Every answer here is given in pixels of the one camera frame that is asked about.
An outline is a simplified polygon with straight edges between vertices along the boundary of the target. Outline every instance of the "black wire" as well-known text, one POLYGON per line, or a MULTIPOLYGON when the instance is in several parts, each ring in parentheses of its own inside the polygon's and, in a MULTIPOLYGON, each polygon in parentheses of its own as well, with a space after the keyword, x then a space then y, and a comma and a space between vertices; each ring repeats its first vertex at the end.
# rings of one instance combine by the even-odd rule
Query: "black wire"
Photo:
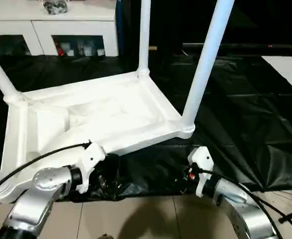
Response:
MULTIPOLYGON (((278 208, 275 208, 274 206, 272 206, 270 203, 268 203, 267 201, 265 201, 265 200, 263 200, 263 199, 261 199, 261 198, 259 198, 258 197, 258 200, 260 201, 260 202, 262 202, 263 204, 265 204, 267 207, 269 207, 269 208, 271 208, 272 210, 274 210, 276 213, 278 213, 278 214, 280 214, 282 217, 284 217, 284 216, 286 216, 283 212, 281 212, 278 208)), ((290 224, 291 224, 291 226, 292 226, 292 220, 291 219, 288 219, 287 220, 290 224)))
POLYGON ((223 176, 219 173, 216 173, 216 172, 213 172, 213 171, 209 171, 209 170, 204 170, 204 169, 201 169, 199 168, 200 170, 200 173, 207 173, 207 174, 211 174, 211 175, 214 175, 214 176, 217 176, 217 177, 220 177, 220 178, 224 178, 226 179, 227 181, 235 184, 236 186, 238 186, 239 188, 241 188, 245 193, 247 193, 255 202, 256 204, 261 208, 261 210, 267 215, 272 227, 275 229, 276 233, 277 233, 277 237, 279 239, 283 239, 277 225, 275 224, 274 220, 271 218, 271 216, 269 215, 269 213, 267 212, 267 210, 265 209, 264 205, 261 204, 261 198, 259 198, 258 196, 255 196, 253 195, 248 189, 246 189, 244 186, 242 186, 241 184, 237 183, 236 181, 226 177, 226 176, 223 176))
POLYGON ((35 162, 47 157, 47 156, 50 156, 52 154, 55 154, 55 153, 58 153, 58 152, 61 152, 61 151, 64 151, 64 150, 67 150, 67 149, 70 149, 70 148, 76 148, 76 147, 84 147, 85 149, 91 144, 91 142, 88 142, 88 143, 80 143, 80 144, 75 144, 75 145, 71 145, 71 146, 67 146, 67 147, 63 147, 63 148, 59 148, 59 149, 56 149, 54 151, 51 151, 51 152, 48 152, 44 155, 41 155, 27 163, 25 163, 24 165, 21 165, 20 167, 18 167, 17 169, 15 169, 14 171, 10 172, 7 176, 5 176, 4 178, 2 178, 0 180, 0 186, 5 182, 7 181, 9 178, 11 178, 12 176, 14 176, 15 174, 17 174, 18 172, 20 172, 21 170, 25 169, 26 167, 30 166, 31 164, 34 164, 35 162))

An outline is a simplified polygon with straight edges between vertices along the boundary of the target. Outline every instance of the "black tarp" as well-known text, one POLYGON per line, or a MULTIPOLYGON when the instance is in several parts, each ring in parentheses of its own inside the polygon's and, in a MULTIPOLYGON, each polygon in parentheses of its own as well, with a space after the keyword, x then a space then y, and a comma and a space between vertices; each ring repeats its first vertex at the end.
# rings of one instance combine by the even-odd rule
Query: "black tarp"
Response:
MULTIPOLYGON (((120 58, 1 57, 7 75, 22 92, 133 71, 120 58)), ((182 113, 197 59, 175 56, 161 64, 150 56, 152 79, 182 113)), ((0 161, 7 105, 0 92, 0 161)), ((261 57, 219 57, 214 65, 190 139, 174 138, 101 162, 90 190, 73 201, 119 200, 143 195, 193 192, 180 185, 187 156, 206 145, 215 170, 251 190, 292 189, 292 86, 261 57), (101 188, 97 175, 108 187, 101 188)))

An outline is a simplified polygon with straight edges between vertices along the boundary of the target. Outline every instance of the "floor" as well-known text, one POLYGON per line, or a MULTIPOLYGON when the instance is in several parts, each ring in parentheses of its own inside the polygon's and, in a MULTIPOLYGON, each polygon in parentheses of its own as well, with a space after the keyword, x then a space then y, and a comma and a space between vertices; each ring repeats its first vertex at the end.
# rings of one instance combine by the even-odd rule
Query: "floor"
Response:
MULTIPOLYGON (((258 193, 275 207, 292 211, 289 192, 258 193)), ((12 205, 0 205, 0 227, 12 205)), ((278 215, 269 211, 273 218, 278 215)), ((292 238, 289 224, 279 225, 292 238)), ((228 218, 209 199, 195 196, 129 198, 119 202, 55 203, 41 239, 236 239, 228 218)))

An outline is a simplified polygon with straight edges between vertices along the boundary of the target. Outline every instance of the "white shelf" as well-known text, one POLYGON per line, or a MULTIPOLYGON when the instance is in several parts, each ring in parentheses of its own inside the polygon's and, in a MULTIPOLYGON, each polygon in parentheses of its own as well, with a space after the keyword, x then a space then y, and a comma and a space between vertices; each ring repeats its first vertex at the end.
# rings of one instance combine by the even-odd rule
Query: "white shelf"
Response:
POLYGON ((69 2, 69 11, 49 15, 36 0, 0 0, 0 20, 82 20, 115 21, 116 0, 69 2))

